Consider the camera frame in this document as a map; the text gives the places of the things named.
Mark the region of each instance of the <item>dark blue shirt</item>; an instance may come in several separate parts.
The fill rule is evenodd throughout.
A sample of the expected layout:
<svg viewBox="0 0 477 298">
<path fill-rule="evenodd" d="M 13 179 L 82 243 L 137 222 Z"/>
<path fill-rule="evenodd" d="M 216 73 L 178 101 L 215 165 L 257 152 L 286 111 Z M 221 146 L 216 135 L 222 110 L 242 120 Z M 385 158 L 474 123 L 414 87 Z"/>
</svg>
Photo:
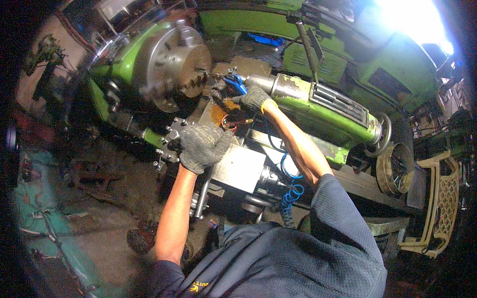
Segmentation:
<svg viewBox="0 0 477 298">
<path fill-rule="evenodd" d="M 382 297 L 387 271 L 376 242 L 336 178 L 311 202 L 311 235 L 276 223 L 229 230 L 223 246 L 184 277 L 157 261 L 151 297 Z"/>
</svg>

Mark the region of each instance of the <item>person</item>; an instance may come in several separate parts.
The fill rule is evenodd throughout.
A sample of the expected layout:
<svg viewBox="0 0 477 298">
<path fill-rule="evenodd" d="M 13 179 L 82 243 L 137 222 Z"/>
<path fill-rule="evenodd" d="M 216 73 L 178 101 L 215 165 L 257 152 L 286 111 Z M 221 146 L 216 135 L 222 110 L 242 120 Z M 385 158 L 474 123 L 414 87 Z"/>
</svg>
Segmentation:
<svg viewBox="0 0 477 298">
<path fill-rule="evenodd" d="M 192 126 L 184 130 L 181 165 L 159 221 L 149 296 L 382 297 L 381 253 L 317 146 L 261 88 L 233 100 L 268 118 L 315 190 L 311 234 L 273 222 L 234 227 L 185 277 L 179 264 L 194 183 L 221 160 L 231 137 L 218 127 Z"/>
</svg>

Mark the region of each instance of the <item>lathe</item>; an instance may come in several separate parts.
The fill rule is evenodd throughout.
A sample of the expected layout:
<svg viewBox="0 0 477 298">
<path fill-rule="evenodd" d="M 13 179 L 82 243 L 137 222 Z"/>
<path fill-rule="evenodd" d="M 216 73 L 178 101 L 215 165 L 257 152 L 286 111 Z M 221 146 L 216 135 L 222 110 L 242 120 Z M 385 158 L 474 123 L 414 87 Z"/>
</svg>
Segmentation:
<svg viewBox="0 0 477 298">
<path fill-rule="evenodd" d="M 301 22 L 296 26 L 304 33 Z M 301 38 L 312 56 L 319 45 L 313 48 L 307 35 Z M 316 62 L 309 62 L 313 73 Z M 280 210 L 283 193 L 297 190 L 292 177 L 300 173 L 281 139 L 266 119 L 231 101 L 251 85 L 268 93 L 310 136 L 348 192 L 406 208 L 399 195 L 409 189 L 413 158 L 406 145 L 390 141 L 390 118 L 317 82 L 315 73 L 310 80 L 239 55 L 214 64 L 199 32 L 183 19 L 163 20 L 134 37 L 118 34 L 101 48 L 88 73 L 87 88 L 101 119 L 153 145 L 158 172 L 179 161 L 178 142 L 187 125 L 212 123 L 233 131 L 236 142 L 194 193 L 191 217 L 203 218 L 209 192 L 241 197 L 236 203 L 258 214 L 259 221 L 265 208 Z M 151 111 L 154 118 L 146 121 L 144 114 Z"/>
</svg>

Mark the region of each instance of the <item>blue tool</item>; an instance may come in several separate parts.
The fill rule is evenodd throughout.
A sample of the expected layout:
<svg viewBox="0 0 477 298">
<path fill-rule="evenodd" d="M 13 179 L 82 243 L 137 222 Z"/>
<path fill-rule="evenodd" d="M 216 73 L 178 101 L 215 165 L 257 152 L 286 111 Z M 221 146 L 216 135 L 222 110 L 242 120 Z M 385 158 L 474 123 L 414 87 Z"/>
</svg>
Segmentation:
<svg viewBox="0 0 477 298">
<path fill-rule="evenodd" d="M 242 83 L 242 78 L 236 72 L 237 67 L 228 70 L 228 74 L 224 75 L 223 80 L 227 84 L 227 86 L 232 87 L 235 91 L 237 91 L 240 95 L 247 94 L 247 89 Z"/>
</svg>

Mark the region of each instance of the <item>glove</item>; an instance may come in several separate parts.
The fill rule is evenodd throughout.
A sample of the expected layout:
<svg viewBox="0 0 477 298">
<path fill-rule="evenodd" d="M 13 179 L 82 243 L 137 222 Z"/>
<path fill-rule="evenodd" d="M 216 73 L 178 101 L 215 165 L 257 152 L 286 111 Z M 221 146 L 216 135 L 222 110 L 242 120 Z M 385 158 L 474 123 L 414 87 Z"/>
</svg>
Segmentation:
<svg viewBox="0 0 477 298">
<path fill-rule="evenodd" d="M 180 162 L 189 171 L 202 174 L 205 168 L 222 160 L 232 140 L 231 131 L 224 132 L 211 124 L 188 126 L 181 134 Z"/>
<path fill-rule="evenodd" d="M 277 106 L 277 103 L 257 85 L 247 87 L 247 94 L 232 97 L 232 101 L 234 103 L 242 104 L 251 111 L 260 114 L 263 114 L 262 105 L 266 101 L 272 101 Z"/>
</svg>

